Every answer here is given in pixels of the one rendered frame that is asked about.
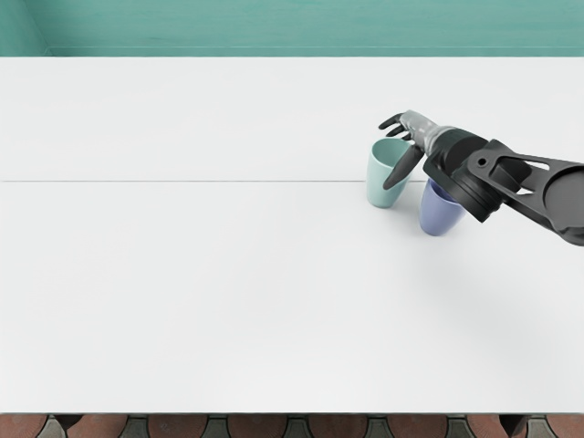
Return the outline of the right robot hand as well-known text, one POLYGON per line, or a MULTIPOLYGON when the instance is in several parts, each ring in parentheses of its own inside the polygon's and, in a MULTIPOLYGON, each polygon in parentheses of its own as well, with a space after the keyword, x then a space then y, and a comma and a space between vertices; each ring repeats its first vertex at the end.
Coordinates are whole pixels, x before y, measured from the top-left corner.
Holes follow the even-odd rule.
POLYGON ((393 125, 395 128, 386 136, 396 138, 398 134, 405 132, 406 135, 402 139, 412 141, 412 144, 383 183, 384 190, 389 190, 404 180, 424 156, 431 154, 438 137, 451 129, 449 126, 440 126, 413 110, 391 116, 379 126, 379 129, 384 130, 393 125))

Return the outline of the light teal cup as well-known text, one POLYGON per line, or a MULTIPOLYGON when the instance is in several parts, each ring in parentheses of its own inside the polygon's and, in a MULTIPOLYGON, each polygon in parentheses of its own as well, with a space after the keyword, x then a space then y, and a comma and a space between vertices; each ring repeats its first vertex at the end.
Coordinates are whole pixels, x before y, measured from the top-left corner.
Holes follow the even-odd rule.
POLYGON ((409 147, 408 142, 391 138, 376 141, 372 145, 366 175, 367 199, 370 204, 379 208, 391 208, 399 199, 410 176, 389 190, 385 190, 383 184, 409 147))

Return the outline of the periwinkle blue cup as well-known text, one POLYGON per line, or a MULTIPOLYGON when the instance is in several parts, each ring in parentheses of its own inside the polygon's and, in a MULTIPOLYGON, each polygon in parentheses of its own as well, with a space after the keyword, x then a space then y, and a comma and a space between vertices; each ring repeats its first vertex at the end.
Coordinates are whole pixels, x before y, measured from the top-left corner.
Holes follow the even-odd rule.
POLYGON ((426 234, 447 234, 458 225, 465 214, 466 210, 443 187, 428 179, 419 212, 419 224, 426 234))

